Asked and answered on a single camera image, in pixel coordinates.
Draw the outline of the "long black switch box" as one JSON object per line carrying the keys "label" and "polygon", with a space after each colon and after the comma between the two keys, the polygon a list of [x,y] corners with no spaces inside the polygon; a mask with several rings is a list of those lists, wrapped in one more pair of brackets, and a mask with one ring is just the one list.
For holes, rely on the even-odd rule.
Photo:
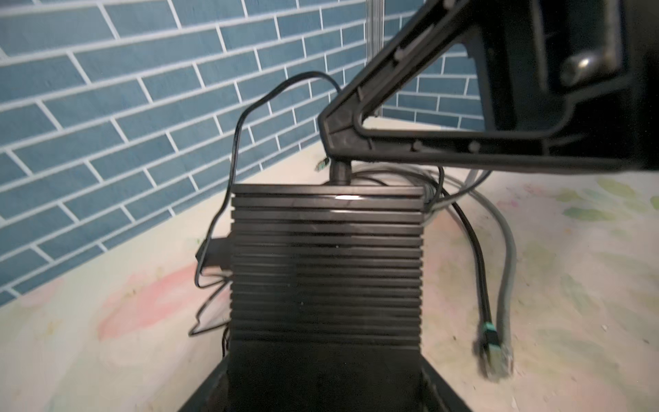
{"label": "long black switch box", "polygon": [[228,409],[418,411],[423,192],[238,185]]}

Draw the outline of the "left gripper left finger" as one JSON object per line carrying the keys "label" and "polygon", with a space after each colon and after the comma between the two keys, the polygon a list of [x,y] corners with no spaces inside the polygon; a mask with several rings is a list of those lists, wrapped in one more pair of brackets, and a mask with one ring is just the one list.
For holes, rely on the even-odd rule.
{"label": "left gripper left finger", "polygon": [[179,412],[225,412],[228,411],[228,361],[220,361],[209,377],[188,398]]}

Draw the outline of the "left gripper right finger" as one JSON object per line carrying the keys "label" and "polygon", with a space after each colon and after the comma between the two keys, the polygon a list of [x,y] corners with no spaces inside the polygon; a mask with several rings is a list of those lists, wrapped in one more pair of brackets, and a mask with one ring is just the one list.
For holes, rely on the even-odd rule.
{"label": "left gripper right finger", "polygon": [[422,356],[421,405],[428,412],[471,412],[471,408],[439,375],[430,362]]}

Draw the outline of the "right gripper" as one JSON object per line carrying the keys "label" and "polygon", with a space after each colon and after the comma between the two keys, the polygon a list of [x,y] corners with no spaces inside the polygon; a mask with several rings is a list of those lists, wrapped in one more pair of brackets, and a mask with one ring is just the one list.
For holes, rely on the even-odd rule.
{"label": "right gripper", "polygon": [[655,1],[429,1],[319,116],[342,161],[658,167]]}

